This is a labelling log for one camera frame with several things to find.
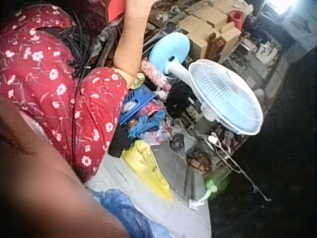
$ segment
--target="black floor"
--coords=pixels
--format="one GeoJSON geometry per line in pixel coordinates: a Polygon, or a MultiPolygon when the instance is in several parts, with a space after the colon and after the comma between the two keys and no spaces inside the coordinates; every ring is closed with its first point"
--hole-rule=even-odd
{"type": "Polygon", "coordinates": [[[272,201],[233,174],[209,202],[213,238],[316,237],[316,50],[290,67],[261,132],[234,158],[272,201]]]}

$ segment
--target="blue plastic basket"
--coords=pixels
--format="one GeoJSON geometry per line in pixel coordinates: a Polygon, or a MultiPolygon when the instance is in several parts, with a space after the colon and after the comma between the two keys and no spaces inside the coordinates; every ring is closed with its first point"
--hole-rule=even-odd
{"type": "Polygon", "coordinates": [[[156,94],[154,94],[147,86],[144,84],[128,93],[128,95],[125,97],[123,104],[126,104],[128,102],[136,102],[137,104],[128,112],[123,113],[121,111],[120,117],[119,117],[119,125],[122,125],[129,121],[131,118],[133,118],[139,110],[144,107],[149,101],[151,101],[153,98],[156,97],[156,94]]]}

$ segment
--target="person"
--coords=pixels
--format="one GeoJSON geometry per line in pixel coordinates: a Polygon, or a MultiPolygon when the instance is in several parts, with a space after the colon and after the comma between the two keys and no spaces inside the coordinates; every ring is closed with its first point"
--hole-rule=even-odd
{"type": "Polygon", "coordinates": [[[70,50],[41,27],[67,28],[57,6],[17,12],[0,37],[0,175],[2,225],[18,237],[129,237],[129,232],[87,192],[72,164],[88,177],[107,150],[127,87],[134,81],[154,0],[127,0],[114,68],[96,68],[82,82],[72,77],[70,50]],[[75,108],[76,154],[71,156],[75,108]]]}
{"type": "Polygon", "coordinates": [[[97,172],[109,148],[123,99],[139,69],[154,1],[127,0],[114,68],[93,69],[80,83],[80,93],[70,48],[49,33],[76,25],[65,11],[50,4],[31,5],[15,13],[1,32],[0,94],[82,182],[97,172]]]}

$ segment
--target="electric fan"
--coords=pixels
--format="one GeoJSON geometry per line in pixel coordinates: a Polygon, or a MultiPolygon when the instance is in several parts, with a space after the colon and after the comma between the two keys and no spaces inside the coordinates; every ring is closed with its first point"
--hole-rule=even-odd
{"type": "Polygon", "coordinates": [[[156,43],[149,59],[158,70],[174,74],[192,88],[206,119],[217,120],[237,134],[257,134],[263,113],[247,83],[236,73],[207,59],[191,63],[187,70],[181,63],[189,48],[188,38],[174,32],[156,43]]]}

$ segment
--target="blue cloth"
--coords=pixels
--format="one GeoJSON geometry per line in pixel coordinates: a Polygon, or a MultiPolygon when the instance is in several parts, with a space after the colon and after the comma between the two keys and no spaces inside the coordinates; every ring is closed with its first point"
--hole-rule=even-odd
{"type": "Polygon", "coordinates": [[[138,137],[144,132],[156,128],[159,128],[161,120],[164,119],[166,115],[165,111],[158,111],[152,117],[149,118],[148,115],[144,115],[139,118],[138,124],[132,127],[129,131],[129,137],[138,137]]]}
{"type": "Polygon", "coordinates": [[[126,228],[131,238],[171,238],[168,230],[146,218],[139,212],[131,199],[118,189],[107,192],[90,190],[94,198],[114,215],[126,228]]]}

